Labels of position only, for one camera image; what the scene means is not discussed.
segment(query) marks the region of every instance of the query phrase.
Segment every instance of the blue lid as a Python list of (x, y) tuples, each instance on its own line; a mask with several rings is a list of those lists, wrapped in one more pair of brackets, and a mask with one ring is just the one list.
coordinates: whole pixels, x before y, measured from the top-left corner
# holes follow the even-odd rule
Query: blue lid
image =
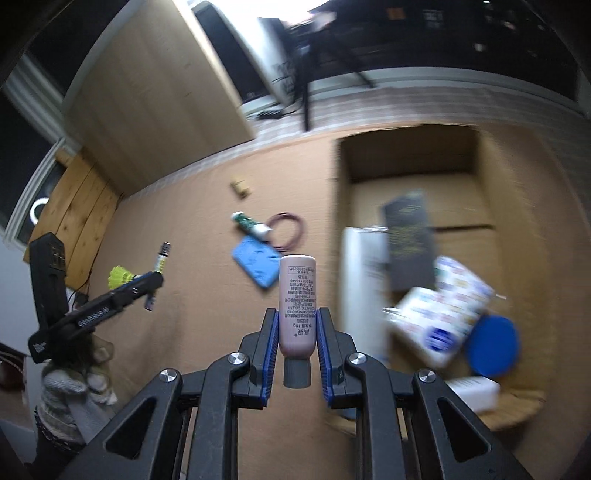
[(508, 318), (498, 315), (484, 315), (466, 342), (468, 364), (483, 377), (506, 374), (517, 361), (518, 353), (515, 326)]

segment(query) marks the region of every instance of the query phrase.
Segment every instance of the cardboard box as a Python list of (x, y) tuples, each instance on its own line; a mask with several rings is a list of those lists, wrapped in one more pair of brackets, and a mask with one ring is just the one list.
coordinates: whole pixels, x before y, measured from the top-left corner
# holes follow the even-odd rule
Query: cardboard box
[[(352, 135), (340, 140), (338, 151), (337, 254), (344, 227), (381, 224), (382, 205), (422, 189), (437, 253), (457, 259), (507, 297), (495, 299), (489, 310), (514, 322), (521, 352), (515, 368), (496, 379), (499, 408), (480, 415), (493, 430), (522, 422), (542, 407), (556, 343), (547, 251), (506, 160), (511, 155), (510, 146), (485, 127), (434, 124)], [(338, 325), (338, 299), (334, 304)], [(391, 367), (414, 372), (424, 365), (393, 340)], [(440, 373), (454, 378), (471, 372), (460, 353)]]

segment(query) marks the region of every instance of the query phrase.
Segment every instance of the white container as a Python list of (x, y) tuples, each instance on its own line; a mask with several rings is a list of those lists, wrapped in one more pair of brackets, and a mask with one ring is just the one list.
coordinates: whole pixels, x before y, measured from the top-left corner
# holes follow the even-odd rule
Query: white container
[(388, 232), (384, 227), (345, 228), (341, 243), (339, 319), (359, 352), (386, 364), (388, 326)]
[(494, 410), (498, 404), (501, 386), (490, 378), (455, 378), (446, 384), (474, 413)]

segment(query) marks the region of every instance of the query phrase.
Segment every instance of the badminton shuttlecock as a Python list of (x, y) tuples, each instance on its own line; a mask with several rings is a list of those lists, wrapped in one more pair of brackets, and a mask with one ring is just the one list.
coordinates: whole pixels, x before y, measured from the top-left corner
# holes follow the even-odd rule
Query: badminton shuttlecock
[(116, 267), (113, 267), (111, 273), (109, 274), (109, 290), (118, 288), (121, 285), (132, 281), (135, 277), (136, 275), (131, 273), (129, 270), (117, 265)]

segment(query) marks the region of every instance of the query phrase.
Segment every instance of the red cable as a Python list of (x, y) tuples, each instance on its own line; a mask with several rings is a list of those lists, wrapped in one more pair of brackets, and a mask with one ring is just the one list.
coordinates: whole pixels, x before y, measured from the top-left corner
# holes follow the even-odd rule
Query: red cable
[(295, 233), (293, 238), (289, 242), (287, 242), (285, 245), (276, 246), (276, 245), (271, 244), (275, 250), (284, 254), (284, 253), (287, 253), (291, 250), (294, 250), (300, 244), (300, 241), (304, 235), (304, 231), (306, 230), (306, 228), (305, 228), (305, 224), (304, 224), (303, 219), (301, 217), (297, 216), (295, 213), (290, 213), (290, 212), (281, 212), (281, 213), (278, 213), (277, 215), (273, 215), (266, 222), (266, 225), (273, 228), (273, 226), (276, 225), (277, 222), (279, 222), (281, 220), (293, 220), (298, 225), (297, 232)]

